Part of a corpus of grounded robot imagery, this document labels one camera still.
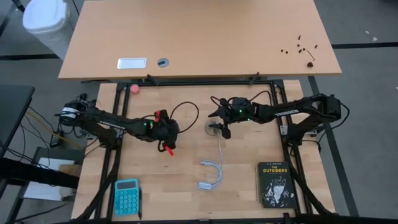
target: wooden table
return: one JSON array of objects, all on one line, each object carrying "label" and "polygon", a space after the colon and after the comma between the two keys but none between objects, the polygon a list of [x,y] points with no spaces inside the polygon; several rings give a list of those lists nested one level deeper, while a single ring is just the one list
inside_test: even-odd
[{"label": "wooden table", "polygon": [[[307,67],[313,61],[309,52],[315,58],[313,68]],[[147,65],[120,70],[119,58],[146,58]],[[160,58],[170,64],[160,68]],[[313,0],[85,1],[59,78],[236,77],[257,72],[341,73]]]},{"label": "wooden table", "polygon": [[[299,81],[286,80],[284,85],[289,101],[303,97]],[[171,111],[187,100],[196,103],[200,109],[195,125],[178,136],[173,157],[166,152],[159,153],[157,142],[143,142],[125,135],[118,179],[139,178],[143,191],[143,220],[275,218],[282,217],[284,212],[294,216],[292,209],[264,209],[256,200],[256,164],[284,160],[276,121],[263,125],[253,122],[232,124],[232,138],[221,140],[225,161],[222,184],[213,192],[202,192],[195,187],[196,182],[214,172],[211,167],[201,166],[200,161],[220,161],[217,138],[204,131],[207,115],[216,109],[210,96],[251,98],[268,89],[269,85],[153,86],[141,87],[139,95],[131,95],[128,118],[142,117],[159,109]],[[96,106],[111,112],[115,92],[116,84],[102,84]],[[268,96],[261,95],[256,102],[268,104]],[[175,111],[173,119],[183,129],[195,116],[196,110],[192,105],[183,105]],[[296,114],[292,118],[293,122],[298,123],[305,117],[305,114]],[[84,160],[72,218],[84,211],[98,190],[104,152],[104,149],[97,149]],[[300,154],[308,186],[321,203],[333,211],[317,145],[304,142],[300,146]],[[298,191],[300,206],[305,211],[299,188]],[[107,204],[106,196],[103,211],[106,211]],[[113,217],[113,220],[137,219],[137,216]]]}]

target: book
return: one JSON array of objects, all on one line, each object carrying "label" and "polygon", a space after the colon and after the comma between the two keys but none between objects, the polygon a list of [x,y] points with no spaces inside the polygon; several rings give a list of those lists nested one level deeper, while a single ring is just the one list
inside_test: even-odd
[{"label": "book", "polygon": [[260,162],[259,197],[264,208],[296,208],[288,162]]}]

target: pen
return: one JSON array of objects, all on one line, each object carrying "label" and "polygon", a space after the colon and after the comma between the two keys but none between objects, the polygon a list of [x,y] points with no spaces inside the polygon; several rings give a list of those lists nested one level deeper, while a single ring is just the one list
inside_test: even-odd
[{"label": "pen", "polygon": [[138,210],[138,217],[142,220],[142,190],[141,187],[139,188],[139,210]]}]

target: blue calculator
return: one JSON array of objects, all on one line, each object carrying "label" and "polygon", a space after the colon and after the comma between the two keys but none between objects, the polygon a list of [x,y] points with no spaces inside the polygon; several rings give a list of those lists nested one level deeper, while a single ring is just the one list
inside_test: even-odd
[{"label": "blue calculator", "polygon": [[135,215],[139,211],[138,179],[118,180],[115,183],[114,214]]}]

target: charging cable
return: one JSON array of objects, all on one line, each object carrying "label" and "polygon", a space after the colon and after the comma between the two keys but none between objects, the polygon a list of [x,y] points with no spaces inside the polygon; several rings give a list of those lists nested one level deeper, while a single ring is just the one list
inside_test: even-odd
[{"label": "charging cable", "polygon": [[[217,163],[215,163],[213,161],[209,161],[209,160],[204,160],[204,161],[200,162],[200,164],[202,164],[204,166],[213,166],[213,167],[215,167],[217,169],[217,174],[207,175],[205,181],[198,182],[197,183],[197,189],[199,189],[199,190],[204,190],[204,191],[210,192],[210,191],[216,189],[218,186],[220,186],[221,181],[223,180],[224,159],[223,159],[223,150],[221,148],[221,140],[220,140],[220,134],[219,133],[217,133],[217,138],[218,138],[218,147],[220,149],[221,166],[219,166]],[[218,176],[218,178],[214,182],[210,182],[208,180],[210,177],[217,177],[217,176]]]}]

